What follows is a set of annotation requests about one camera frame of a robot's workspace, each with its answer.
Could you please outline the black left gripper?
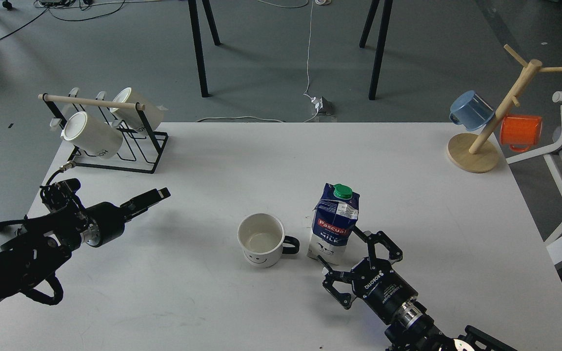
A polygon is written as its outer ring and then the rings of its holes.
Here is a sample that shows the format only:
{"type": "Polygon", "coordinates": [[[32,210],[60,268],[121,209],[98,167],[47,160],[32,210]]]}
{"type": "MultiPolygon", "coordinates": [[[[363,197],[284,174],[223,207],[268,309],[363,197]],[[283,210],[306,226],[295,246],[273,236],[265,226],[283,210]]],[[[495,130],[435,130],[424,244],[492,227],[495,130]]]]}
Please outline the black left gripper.
{"type": "Polygon", "coordinates": [[[109,202],[101,202],[85,209],[91,225],[90,237],[84,241],[87,245],[98,248],[120,237],[125,231],[125,222],[145,213],[150,207],[169,198],[169,189],[152,189],[146,193],[130,198],[117,207],[109,202]]]}

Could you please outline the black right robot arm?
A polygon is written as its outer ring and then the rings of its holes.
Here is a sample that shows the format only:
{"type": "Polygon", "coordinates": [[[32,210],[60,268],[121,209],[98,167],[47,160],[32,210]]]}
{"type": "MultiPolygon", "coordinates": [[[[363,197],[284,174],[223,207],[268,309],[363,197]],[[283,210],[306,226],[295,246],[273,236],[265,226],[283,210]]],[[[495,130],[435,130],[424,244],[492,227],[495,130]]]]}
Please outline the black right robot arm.
{"type": "Polygon", "coordinates": [[[350,271],[334,270],[325,258],[323,287],[341,304],[350,309],[359,298],[386,325],[384,335],[391,351],[510,351],[502,341],[468,325],[465,333],[448,337],[435,325],[418,293],[394,269],[403,259],[403,251],[384,232],[371,233],[353,228],[366,243],[368,255],[350,271]]]}

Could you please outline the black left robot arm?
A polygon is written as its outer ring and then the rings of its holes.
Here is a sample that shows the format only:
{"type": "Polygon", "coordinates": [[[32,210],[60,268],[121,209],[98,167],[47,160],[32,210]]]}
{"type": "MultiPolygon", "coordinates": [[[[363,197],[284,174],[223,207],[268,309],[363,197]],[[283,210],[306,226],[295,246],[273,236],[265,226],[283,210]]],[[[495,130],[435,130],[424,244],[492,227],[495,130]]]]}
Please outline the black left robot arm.
{"type": "Polygon", "coordinates": [[[72,169],[60,166],[40,187],[49,214],[0,222],[0,231],[17,225],[16,235],[0,247],[0,302],[18,293],[45,305],[56,305],[64,290],[56,271],[82,244],[98,248],[120,237],[127,222],[170,197],[167,188],[152,189],[121,205],[101,202],[85,207],[77,196],[80,180],[54,178],[72,169]]]}

